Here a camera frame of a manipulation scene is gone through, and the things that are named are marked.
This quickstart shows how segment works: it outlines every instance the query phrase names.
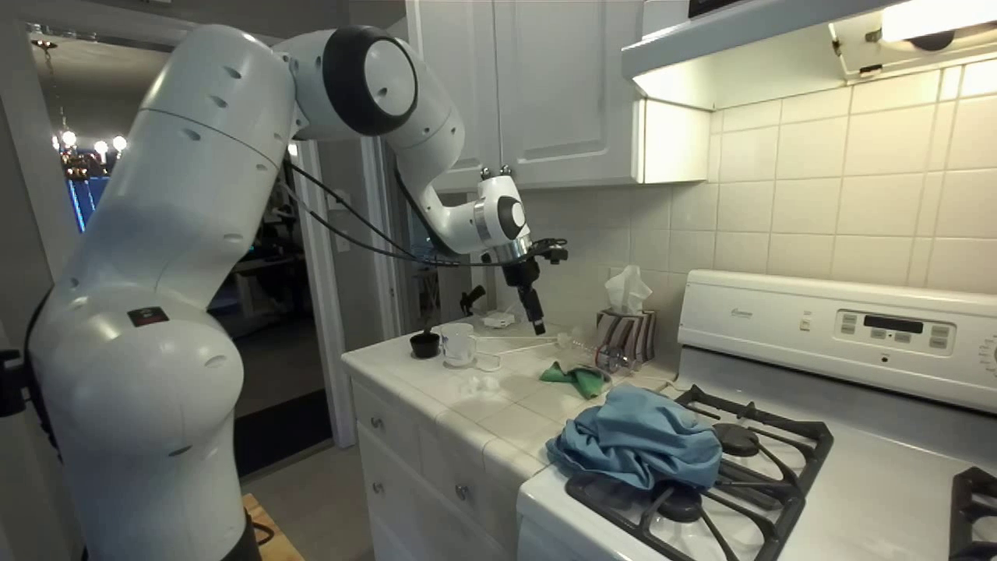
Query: wall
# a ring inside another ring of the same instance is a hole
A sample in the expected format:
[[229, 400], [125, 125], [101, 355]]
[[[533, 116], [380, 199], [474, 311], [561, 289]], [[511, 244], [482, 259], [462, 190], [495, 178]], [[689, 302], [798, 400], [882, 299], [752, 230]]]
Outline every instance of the wall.
[[626, 261], [660, 343], [692, 267], [997, 294], [997, 63], [718, 113], [711, 178], [528, 192], [573, 248], [540, 283], [547, 320], [588, 330]]
[[0, 320], [19, 348], [29, 317], [53, 283], [31, 199], [23, 184], [5, 103], [0, 99]]
[[63, 168], [53, 154], [53, 127], [26, 41], [26, 22], [9, 10], [5, 3], [0, 6], [0, 99], [5, 107], [9, 153], [19, 159], [19, 178], [5, 172], [4, 190], [29, 192], [46, 267], [55, 275], [76, 251], [78, 230], [73, 223]]

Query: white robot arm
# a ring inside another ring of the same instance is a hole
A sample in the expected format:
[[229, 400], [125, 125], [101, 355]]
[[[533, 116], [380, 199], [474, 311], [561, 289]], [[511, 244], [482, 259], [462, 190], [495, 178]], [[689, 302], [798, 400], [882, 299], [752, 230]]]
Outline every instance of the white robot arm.
[[205, 307], [256, 236], [287, 144], [344, 134], [382, 138], [430, 230], [451, 251], [493, 251], [543, 330], [517, 186], [488, 178], [474, 202], [439, 202], [463, 132], [401, 41], [194, 31], [31, 333], [91, 561], [258, 556], [233, 468], [244, 362]]
[[463, 204], [441, 204], [432, 180], [446, 173], [463, 146], [463, 125], [430, 67], [400, 41], [375, 28], [316, 31], [278, 44], [287, 57], [302, 138], [378, 134], [392, 150], [400, 180], [430, 227], [437, 246], [471, 256], [488, 251], [517, 285], [535, 333], [544, 317], [533, 281], [535, 256], [561, 261], [564, 246], [529, 241], [524, 199], [509, 173], [477, 184]]

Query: gas stove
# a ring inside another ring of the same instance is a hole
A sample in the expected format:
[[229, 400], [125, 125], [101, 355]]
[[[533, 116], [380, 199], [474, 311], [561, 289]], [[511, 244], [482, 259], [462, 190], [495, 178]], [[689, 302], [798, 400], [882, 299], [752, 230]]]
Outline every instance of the gas stove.
[[660, 393], [725, 443], [718, 485], [540, 470], [524, 561], [995, 556], [995, 295], [695, 270], [680, 346]]
[[713, 422], [724, 446], [713, 489], [692, 493], [674, 484], [653, 493], [610, 477], [567, 480], [567, 495], [616, 522], [671, 561], [724, 556], [772, 561], [790, 536], [808, 493], [833, 451], [833, 430], [790, 420], [692, 386], [680, 403]]

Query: white tile backsplash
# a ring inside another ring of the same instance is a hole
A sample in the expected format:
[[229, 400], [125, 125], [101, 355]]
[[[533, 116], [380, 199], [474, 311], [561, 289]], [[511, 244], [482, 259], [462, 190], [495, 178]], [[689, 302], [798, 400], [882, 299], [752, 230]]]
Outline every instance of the white tile backsplash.
[[772, 230], [836, 233], [840, 180], [780, 180], [772, 202]]
[[967, 66], [964, 70], [964, 96], [988, 96], [997, 94], [997, 60]]
[[944, 173], [937, 236], [997, 236], [997, 168]]
[[840, 173], [849, 118], [795, 122], [780, 134], [780, 178]]
[[964, 67], [961, 66], [944, 67], [937, 99], [957, 99], [961, 88], [964, 88]]
[[913, 236], [907, 283], [913, 283], [913, 285], [926, 285], [928, 283], [931, 248], [934, 248], [931, 236]]
[[840, 118], [850, 107], [850, 88], [782, 99], [782, 122]]
[[892, 80], [853, 88], [850, 113], [886, 113], [902, 107], [928, 107], [937, 99], [942, 70], [919, 70]]
[[772, 180], [720, 184], [720, 230], [771, 230]]
[[543, 264], [547, 320], [588, 330], [626, 261], [660, 343], [692, 267], [997, 294], [997, 63], [724, 108], [711, 178], [528, 190], [529, 227], [569, 241]]
[[771, 270], [795, 278], [828, 278], [836, 236], [782, 233], [771, 244]]
[[844, 173], [905, 173], [928, 165], [934, 107], [853, 116]]
[[952, 139], [957, 103], [937, 103], [928, 146], [928, 168], [944, 168]]
[[915, 215], [915, 233], [919, 236], [934, 236], [942, 184], [944, 184], [944, 172], [928, 172], [926, 173], [923, 209]]
[[720, 180], [775, 178], [780, 127], [754, 127], [720, 138]]
[[772, 127], [780, 125], [780, 103], [756, 103], [720, 113], [720, 132]]
[[961, 99], [948, 168], [997, 168], [997, 96]]
[[837, 233], [915, 233], [923, 173], [844, 178]]
[[725, 270], [768, 270], [771, 233], [718, 233], [718, 267]]
[[913, 236], [837, 236], [836, 278], [907, 283]]
[[997, 241], [937, 236], [931, 278], [997, 278]]

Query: floor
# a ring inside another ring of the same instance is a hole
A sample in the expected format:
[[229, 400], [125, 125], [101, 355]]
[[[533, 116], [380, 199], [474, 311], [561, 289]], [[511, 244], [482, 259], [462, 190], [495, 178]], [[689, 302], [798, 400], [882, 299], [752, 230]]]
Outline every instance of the floor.
[[375, 561], [359, 447], [302, 451], [248, 477], [245, 493], [306, 561]]

